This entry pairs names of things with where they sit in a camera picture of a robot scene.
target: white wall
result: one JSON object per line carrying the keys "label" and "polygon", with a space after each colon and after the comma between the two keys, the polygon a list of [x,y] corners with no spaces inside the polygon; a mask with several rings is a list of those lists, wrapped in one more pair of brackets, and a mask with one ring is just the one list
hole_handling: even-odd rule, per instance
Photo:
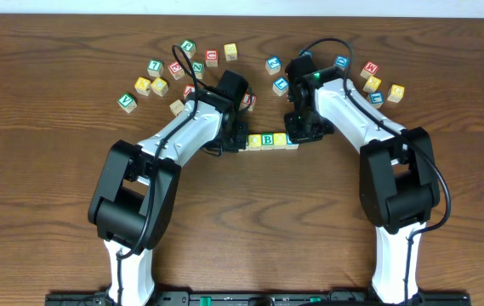
{"label": "white wall", "polygon": [[484,0],[0,0],[0,13],[484,18]]}

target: table surface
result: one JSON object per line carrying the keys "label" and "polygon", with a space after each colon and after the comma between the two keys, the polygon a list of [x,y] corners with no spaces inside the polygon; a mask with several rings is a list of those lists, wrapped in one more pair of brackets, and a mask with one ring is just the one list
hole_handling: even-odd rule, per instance
{"label": "table surface", "polygon": [[[453,195],[447,226],[425,235],[418,282],[466,290],[484,304],[484,20],[0,15],[0,304],[43,304],[48,292],[95,291],[111,281],[87,209],[113,143],[150,137],[173,119],[187,76],[167,71],[164,98],[137,95],[148,60],[173,43],[237,43],[239,58],[207,68],[241,72],[258,96],[250,131],[283,131],[293,106],[271,90],[265,59],[286,64],[308,43],[341,37],[356,49],[353,79],[371,60],[381,89],[406,87],[383,112],[431,135]],[[320,67],[342,46],[315,47]],[[197,153],[184,167],[172,221],[154,257],[155,280],[195,291],[368,286],[375,233],[358,198],[358,155],[339,133],[298,150]],[[443,201],[430,223],[444,212]]]}

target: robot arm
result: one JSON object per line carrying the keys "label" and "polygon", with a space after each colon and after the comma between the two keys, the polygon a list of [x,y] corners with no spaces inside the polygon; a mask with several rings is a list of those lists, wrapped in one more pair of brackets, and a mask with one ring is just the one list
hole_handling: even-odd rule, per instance
{"label": "robot arm", "polygon": [[[247,123],[236,120],[242,96],[248,83],[234,72],[226,71],[219,85],[199,91],[196,114],[164,145],[160,156],[154,156],[160,141],[177,128],[195,107],[194,93],[185,109],[154,136],[132,145],[119,140],[111,147],[100,180],[88,210],[88,221],[95,224],[98,236],[105,241],[111,261],[109,299],[118,303],[117,253],[126,254],[140,237],[147,211],[151,209],[151,226],[144,244],[134,255],[122,261],[121,305],[145,305],[154,290],[151,277],[152,249],[168,227],[181,168],[203,146],[210,150],[245,149]],[[158,159],[157,175],[151,175]],[[154,182],[154,201],[149,207],[150,189],[138,194],[122,185],[124,180],[145,185]]]}
{"label": "robot arm", "polygon": [[[345,94],[343,72],[318,71],[310,56],[293,59],[286,68],[289,100],[294,113],[285,115],[286,129],[294,143],[315,141],[336,127],[361,155],[360,198],[368,219],[376,226],[377,264],[373,289],[384,303],[404,302],[407,238],[425,227],[430,209],[439,201],[438,183],[431,169],[395,135],[385,132],[365,116]],[[433,158],[429,135],[421,128],[407,131],[374,109],[347,80],[351,96],[388,128],[412,140]],[[401,176],[396,164],[408,164]],[[418,292],[415,280],[420,236],[414,238],[408,298]]]}

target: wooden table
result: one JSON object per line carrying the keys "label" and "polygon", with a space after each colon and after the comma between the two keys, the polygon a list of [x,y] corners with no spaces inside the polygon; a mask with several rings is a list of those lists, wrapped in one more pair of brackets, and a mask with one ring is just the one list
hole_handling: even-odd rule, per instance
{"label": "wooden table", "polygon": [[[271,90],[265,59],[285,65],[321,37],[381,65],[381,89],[406,87],[385,115],[429,131],[436,163],[453,193],[447,226],[425,235],[418,282],[466,290],[484,304],[484,20],[223,18],[0,15],[0,304],[40,305],[46,293],[95,291],[111,281],[103,241],[87,209],[107,151],[150,137],[172,120],[164,98],[137,95],[126,114],[117,98],[134,91],[149,59],[173,61],[173,43],[203,50],[235,42],[239,59],[208,68],[241,72],[258,95],[251,132],[283,131],[293,106]],[[320,67],[346,50],[315,48]],[[156,249],[153,275],[193,290],[329,290],[368,286],[373,226],[358,198],[358,155],[339,133],[296,151],[196,154],[184,167],[174,215]],[[442,204],[431,223],[443,214]]]}

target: wood grain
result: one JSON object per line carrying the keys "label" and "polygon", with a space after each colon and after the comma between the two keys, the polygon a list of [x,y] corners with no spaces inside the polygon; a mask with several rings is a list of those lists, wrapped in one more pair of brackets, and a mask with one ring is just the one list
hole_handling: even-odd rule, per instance
{"label": "wood grain", "polygon": [[[358,88],[367,60],[381,65],[382,90],[406,87],[384,113],[430,132],[453,193],[449,223],[423,239],[419,285],[466,290],[483,305],[484,20],[114,15],[0,15],[0,305],[39,305],[48,292],[111,281],[86,219],[105,155],[169,122],[168,105],[189,82],[165,72],[166,97],[137,95],[140,106],[124,113],[116,99],[134,92],[150,58],[173,61],[171,45],[186,37],[200,61],[206,48],[237,43],[239,60],[221,54],[204,81],[241,72],[259,97],[251,131],[282,131],[292,106],[271,91],[265,59],[285,64],[330,36],[353,43]],[[334,44],[314,51],[323,67],[345,54]],[[367,286],[375,234],[357,191],[358,156],[339,134],[296,151],[198,153],[183,170],[153,275],[208,291]],[[443,204],[431,221],[442,214]]]}

